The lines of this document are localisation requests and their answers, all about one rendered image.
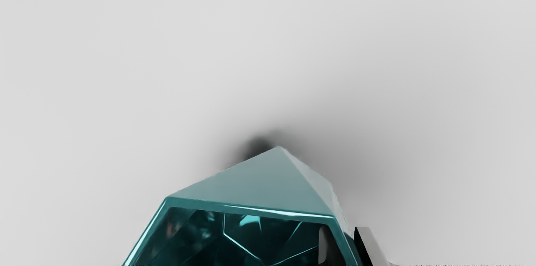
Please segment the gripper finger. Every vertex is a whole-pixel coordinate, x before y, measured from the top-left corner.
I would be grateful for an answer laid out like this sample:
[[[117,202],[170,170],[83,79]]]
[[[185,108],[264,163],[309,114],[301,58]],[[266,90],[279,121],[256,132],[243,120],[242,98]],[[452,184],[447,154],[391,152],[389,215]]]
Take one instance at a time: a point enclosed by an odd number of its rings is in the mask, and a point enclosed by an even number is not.
[[[388,260],[369,227],[354,229],[354,243],[363,266],[398,266]]]

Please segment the teal faceted mug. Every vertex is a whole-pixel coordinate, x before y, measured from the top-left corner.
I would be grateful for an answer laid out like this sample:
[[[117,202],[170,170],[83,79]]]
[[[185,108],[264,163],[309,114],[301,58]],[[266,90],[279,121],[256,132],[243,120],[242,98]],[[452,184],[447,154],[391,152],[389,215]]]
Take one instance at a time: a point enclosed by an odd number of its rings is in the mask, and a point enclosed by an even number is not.
[[[364,266],[330,182],[275,147],[167,196],[123,266]]]

